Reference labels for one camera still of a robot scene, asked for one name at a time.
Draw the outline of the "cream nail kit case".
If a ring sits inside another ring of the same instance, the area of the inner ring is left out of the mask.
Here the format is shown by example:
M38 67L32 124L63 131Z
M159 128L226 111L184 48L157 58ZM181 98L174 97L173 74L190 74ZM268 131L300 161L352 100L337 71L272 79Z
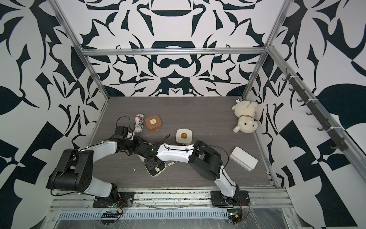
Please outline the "cream nail kit case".
M161 174L167 167L166 163L153 156L138 155L140 160L144 162L144 166L148 174L152 177Z
M176 131L175 141L180 145L190 145L193 140L193 133L190 129L178 129Z

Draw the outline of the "brown nail kit case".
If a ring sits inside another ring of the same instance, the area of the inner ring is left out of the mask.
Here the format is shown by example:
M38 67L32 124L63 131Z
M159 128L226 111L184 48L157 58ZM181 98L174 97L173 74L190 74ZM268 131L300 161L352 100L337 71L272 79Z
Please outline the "brown nail kit case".
M147 117L145 119L145 124L149 131L155 131L162 126L162 120L159 115L155 114L153 116Z

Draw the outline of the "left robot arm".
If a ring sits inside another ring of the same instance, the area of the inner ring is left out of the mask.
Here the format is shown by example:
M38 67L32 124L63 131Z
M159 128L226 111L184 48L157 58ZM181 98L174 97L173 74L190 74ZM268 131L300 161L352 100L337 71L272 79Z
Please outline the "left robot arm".
M119 152L134 153L143 140L129 127L117 127L110 138L83 149L66 149L50 175L46 188L103 198L116 202L120 195L115 184L93 176L93 164Z

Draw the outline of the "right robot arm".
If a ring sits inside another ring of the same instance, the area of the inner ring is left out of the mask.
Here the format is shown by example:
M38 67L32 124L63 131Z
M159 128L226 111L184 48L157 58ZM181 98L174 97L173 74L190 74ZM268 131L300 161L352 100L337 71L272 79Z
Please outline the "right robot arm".
M141 142L135 153L144 159L145 168L152 177L164 171L168 161L187 163L201 177L213 181L232 205L239 202L240 188L227 175L221 155L203 141L187 146L169 145L163 141L153 145Z

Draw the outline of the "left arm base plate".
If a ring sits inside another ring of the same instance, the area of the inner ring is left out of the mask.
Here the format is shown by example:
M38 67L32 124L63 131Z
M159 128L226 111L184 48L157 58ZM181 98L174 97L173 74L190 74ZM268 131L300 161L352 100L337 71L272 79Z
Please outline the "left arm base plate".
M118 192L114 196L107 198L96 197L94 199L93 208L128 208L133 205L135 192Z

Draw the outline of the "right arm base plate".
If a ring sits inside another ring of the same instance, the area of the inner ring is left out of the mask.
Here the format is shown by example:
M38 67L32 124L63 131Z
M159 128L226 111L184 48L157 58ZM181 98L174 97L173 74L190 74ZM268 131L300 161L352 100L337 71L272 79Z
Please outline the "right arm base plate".
M220 191L211 191L211 204L216 208L233 208L249 206L250 198L247 191L237 189L233 197L224 196Z

